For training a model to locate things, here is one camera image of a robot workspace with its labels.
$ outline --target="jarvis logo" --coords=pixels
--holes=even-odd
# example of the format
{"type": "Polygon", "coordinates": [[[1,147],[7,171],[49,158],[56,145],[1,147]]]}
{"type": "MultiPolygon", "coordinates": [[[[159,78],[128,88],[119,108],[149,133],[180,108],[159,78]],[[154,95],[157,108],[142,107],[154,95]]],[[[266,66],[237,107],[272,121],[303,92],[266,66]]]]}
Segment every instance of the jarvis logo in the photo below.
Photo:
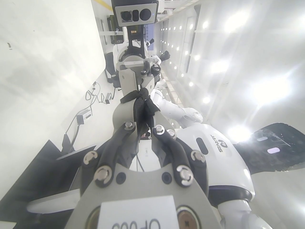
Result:
{"type": "Polygon", "coordinates": [[[215,138],[215,136],[212,136],[212,135],[211,135],[211,137],[212,137],[212,139],[214,140],[214,142],[215,142],[215,144],[216,144],[216,146],[217,146],[219,152],[223,152],[221,147],[224,147],[224,148],[227,148],[227,147],[228,147],[228,145],[227,145],[223,140],[217,140],[217,139],[215,138]]]}

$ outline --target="white ceiling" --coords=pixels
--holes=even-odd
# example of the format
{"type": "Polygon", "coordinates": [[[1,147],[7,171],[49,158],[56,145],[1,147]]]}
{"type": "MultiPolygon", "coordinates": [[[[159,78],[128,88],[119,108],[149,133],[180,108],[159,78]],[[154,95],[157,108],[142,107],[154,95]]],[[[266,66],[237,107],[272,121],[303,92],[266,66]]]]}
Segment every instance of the white ceiling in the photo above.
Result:
{"type": "MultiPolygon", "coordinates": [[[[305,133],[304,1],[200,0],[157,23],[155,52],[170,52],[171,58],[162,68],[183,105],[199,110],[206,123],[229,138],[228,130],[236,125],[254,132],[276,122],[305,133]],[[201,5],[198,17],[195,4],[201,5]],[[226,22],[238,12],[244,12],[247,19],[235,31],[226,32],[226,22]],[[229,64],[227,71],[211,72],[218,61],[229,64]],[[260,106],[254,86],[276,77],[286,78],[289,94],[260,106]],[[208,104],[203,103],[206,96],[210,97],[208,104]]],[[[303,228],[305,189],[299,180],[303,175],[304,170],[255,174],[254,211],[274,228],[303,228]]]]}

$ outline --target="black fabric strap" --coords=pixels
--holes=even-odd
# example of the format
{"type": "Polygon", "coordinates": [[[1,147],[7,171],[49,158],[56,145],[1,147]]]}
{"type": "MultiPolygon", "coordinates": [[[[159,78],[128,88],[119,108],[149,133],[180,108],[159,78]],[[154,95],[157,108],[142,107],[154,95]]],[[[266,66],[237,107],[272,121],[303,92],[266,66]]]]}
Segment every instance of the black fabric strap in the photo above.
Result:
{"type": "Polygon", "coordinates": [[[153,103],[146,88],[142,88],[140,91],[134,90],[123,98],[121,103],[129,102],[133,99],[142,98],[144,100],[144,111],[148,116],[154,116],[156,111],[160,111],[159,108],[153,103]]]}

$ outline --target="wall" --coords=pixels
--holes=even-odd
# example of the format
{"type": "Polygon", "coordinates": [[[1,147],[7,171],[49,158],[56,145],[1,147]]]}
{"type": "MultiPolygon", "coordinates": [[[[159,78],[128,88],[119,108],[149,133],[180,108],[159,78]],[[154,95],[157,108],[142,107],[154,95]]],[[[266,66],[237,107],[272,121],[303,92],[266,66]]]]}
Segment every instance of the wall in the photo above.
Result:
{"type": "MultiPolygon", "coordinates": [[[[100,85],[101,90],[98,94],[99,86],[96,85],[94,90],[95,94],[98,94],[98,99],[101,101],[101,93],[106,97],[107,93],[113,95],[114,87],[112,84],[107,82],[105,73],[103,72],[97,79],[96,82],[100,85]]],[[[72,108],[67,117],[61,123],[61,125],[51,134],[50,140],[62,150],[62,139],[63,136],[72,122],[76,113],[91,103],[91,100],[86,100],[85,92],[81,100],[72,108]]],[[[74,143],[74,149],[78,150],[93,144],[100,144],[111,138],[113,133],[112,114],[115,108],[120,103],[120,99],[123,97],[121,91],[116,90],[114,99],[110,101],[110,104],[98,103],[98,100],[94,102],[92,107],[92,117],[90,117],[84,125],[80,126],[79,133],[74,143]]],[[[77,121],[74,120],[69,131],[68,136],[72,141],[77,129],[77,121]]]]}
{"type": "Polygon", "coordinates": [[[2,198],[65,124],[105,59],[90,0],[0,3],[2,198]]]}

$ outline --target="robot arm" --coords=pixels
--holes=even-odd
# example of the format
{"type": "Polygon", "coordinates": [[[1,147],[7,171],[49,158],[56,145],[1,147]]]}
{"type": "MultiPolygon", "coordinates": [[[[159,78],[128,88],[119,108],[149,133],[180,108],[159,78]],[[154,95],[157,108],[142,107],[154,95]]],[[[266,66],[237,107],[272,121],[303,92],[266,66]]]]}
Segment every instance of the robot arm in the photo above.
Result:
{"type": "Polygon", "coordinates": [[[181,108],[180,106],[167,101],[163,98],[163,94],[157,89],[152,91],[150,97],[165,117],[177,121],[182,128],[203,122],[203,117],[197,110],[194,108],[181,108]]]}
{"type": "Polygon", "coordinates": [[[232,200],[218,205],[224,229],[272,229],[262,218],[251,212],[244,200],[232,200]]]}

